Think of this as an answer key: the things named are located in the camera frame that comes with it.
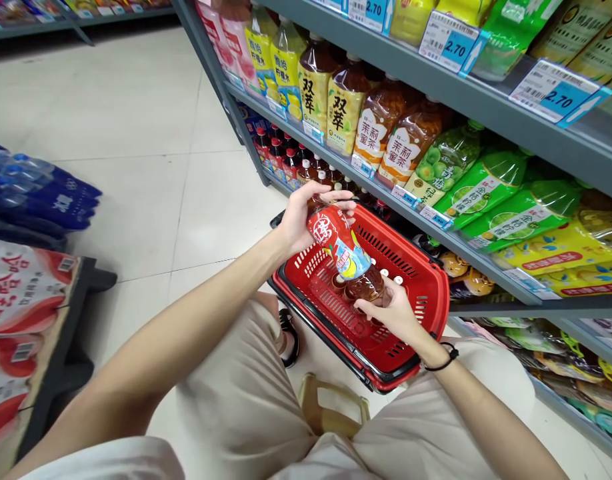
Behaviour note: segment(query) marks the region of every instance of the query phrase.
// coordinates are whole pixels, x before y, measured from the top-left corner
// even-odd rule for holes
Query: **hand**
[[[294,191],[289,200],[284,218],[277,227],[278,233],[287,246],[288,256],[294,255],[314,244],[315,239],[308,231],[306,226],[306,214],[308,200],[313,195],[319,194],[321,199],[326,202],[335,202],[336,206],[346,214],[346,221],[349,225],[355,222],[353,209],[357,206],[354,201],[344,201],[353,198],[353,192],[348,190],[333,190],[328,185],[322,185],[314,180],[310,180],[299,190]]]

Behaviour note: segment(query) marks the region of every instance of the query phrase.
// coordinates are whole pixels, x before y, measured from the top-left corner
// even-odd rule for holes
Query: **juice bottle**
[[[353,155],[377,169],[386,151],[388,133],[404,113],[406,102],[401,82],[386,75],[386,80],[368,92],[362,106]]]
[[[494,256],[531,275],[612,261],[612,212],[579,210],[564,226]]]
[[[436,204],[477,160],[482,130],[483,125],[468,120],[468,124],[438,136],[408,180],[406,190],[426,205]]]
[[[456,229],[464,228],[518,192],[527,160],[532,156],[521,147],[482,156],[453,189],[440,198],[435,210],[452,218]]]
[[[286,183],[294,191],[297,190],[301,184],[297,179],[297,170],[300,166],[300,162],[297,159],[297,153],[295,149],[286,149],[286,157],[282,167],[284,169],[284,175],[286,176]]]
[[[496,2],[482,27],[491,37],[471,73],[485,80],[503,81],[560,3],[561,0]]]
[[[346,63],[328,82],[328,131],[326,144],[343,155],[353,152],[359,111],[371,85],[364,75],[361,60],[346,54]]]
[[[280,24],[273,38],[271,52],[275,66],[275,80],[279,86],[280,105],[290,116],[301,121],[301,93],[297,78],[297,66],[306,42],[295,29],[293,22],[279,16]]]
[[[311,32],[308,47],[297,66],[304,123],[316,130],[321,142],[328,125],[328,82],[339,67],[329,47],[326,40]]]
[[[612,0],[567,0],[530,54],[567,65],[612,18]]]
[[[309,180],[317,180],[317,170],[311,167],[310,160],[302,160],[301,167],[297,169],[297,180],[299,182],[299,186],[306,185]]]
[[[390,37],[418,47],[437,0],[395,0]]]
[[[400,187],[406,185],[417,164],[440,132],[439,104],[426,96],[421,103],[406,110],[397,120],[397,125],[388,138],[377,178],[389,188],[393,185]]]
[[[384,292],[384,280],[362,250],[343,212],[319,198],[308,204],[308,230],[330,256],[346,282],[351,297],[376,301]]]
[[[580,192],[565,180],[536,181],[520,188],[468,224],[469,244],[493,252],[559,227],[570,220],[579,205]]]
[[[600,85],[612,79],[612,20],[577,54],[568,68]]]
[[[271,44],[277,33],[277,26],[268,15],[266,8],[251,0],[253,9],[251,18],[246,24],[246,40],[251,52],[259,89],[267,97],[279,103],[279,92],[275,82],[275,66],[271,53]]]

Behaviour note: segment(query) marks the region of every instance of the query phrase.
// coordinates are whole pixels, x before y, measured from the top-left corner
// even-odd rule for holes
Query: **red shopping basket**
[[[353,230],[362,248],[390,278],[400,276],[419,322],[440,337],[448,316],[448,277],[434,259],[358,205]],[[419,357],[384,326],[353,312],[331,285],[332,258],[312,245],[294,255],[269,280],[270,286],[370,388],[392,391],[419,370]]]

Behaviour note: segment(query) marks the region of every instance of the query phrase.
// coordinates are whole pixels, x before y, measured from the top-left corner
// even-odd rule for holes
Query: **beige pants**
[[[277,354],[279,334],[268,310],[248,302],[224,340],[178,387],[197,460],[210,478],[266,479],[303,460],[317,441]],[[526,422],[535,393],[518,360],[486,340],[454,343],[460,362]],[[364,425],[353,447],[384,479],[495,478],[430,372]]]

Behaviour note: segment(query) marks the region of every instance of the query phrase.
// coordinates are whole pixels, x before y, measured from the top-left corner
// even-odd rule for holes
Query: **store aisle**
[[[81,330],[97,367],[264,236],[286,202],[260,183],[182,28],[0,62],[0,143],[59,161],[105,192],[92,227],[73,238],[74,253],[119,275]],[[289,371],[293,386],[314,371],[368,397],[373,415],[397,394],[370,395],[298,327],[305,348]],[[612,479],[612,460],[539,402],[530,427],[570,478]],[[149,433],[173,444],[188,478],[199,477],[193,435],[203,433],[185,429],[175,392]]]

